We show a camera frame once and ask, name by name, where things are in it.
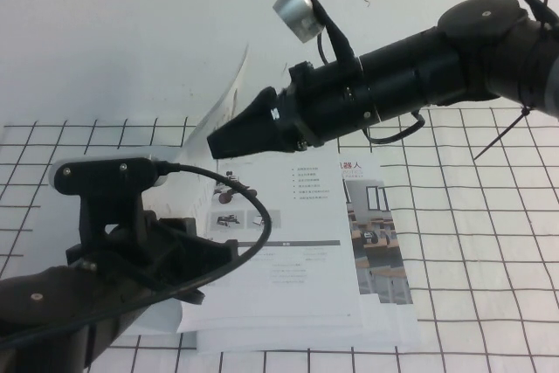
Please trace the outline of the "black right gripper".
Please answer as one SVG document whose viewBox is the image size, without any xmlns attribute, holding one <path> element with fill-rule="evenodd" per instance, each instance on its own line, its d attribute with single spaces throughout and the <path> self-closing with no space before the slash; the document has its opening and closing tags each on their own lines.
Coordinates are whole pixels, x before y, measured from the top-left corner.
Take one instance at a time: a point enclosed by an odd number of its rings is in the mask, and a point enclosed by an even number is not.
<svg viewBox="0 0 559 373">
<path fill-rule="evenodd" d="M 358 58 L 318 68 L 305 61 L 289 74 L 291 82 L 279 96 L 271 86 L 262 89 L 244 111 L 207 137 L 214 159 L 281 151 L 280 134 L 289 151 L 318 148 L 380 121 Z"/>
</svg>

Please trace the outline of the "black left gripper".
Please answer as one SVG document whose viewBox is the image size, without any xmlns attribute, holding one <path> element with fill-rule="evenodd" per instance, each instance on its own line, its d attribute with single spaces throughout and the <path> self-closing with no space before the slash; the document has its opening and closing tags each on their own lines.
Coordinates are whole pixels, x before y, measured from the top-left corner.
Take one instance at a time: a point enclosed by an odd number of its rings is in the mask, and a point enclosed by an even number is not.
<svg viewBox="0 0 559 373">
<path fill-rule="evenodd" d="M 96 265 L 102 273 L 120 273 L 164 299 L 202 304 L 205 274 L 238 257 L 238 241 L 218 243 L 196 235 L 194 218 L 158 218 L 144 211 L 139 230 L 116 225 L 100 245 L 84 243 L 66 250 L 70 265 Z"/>
</svg>

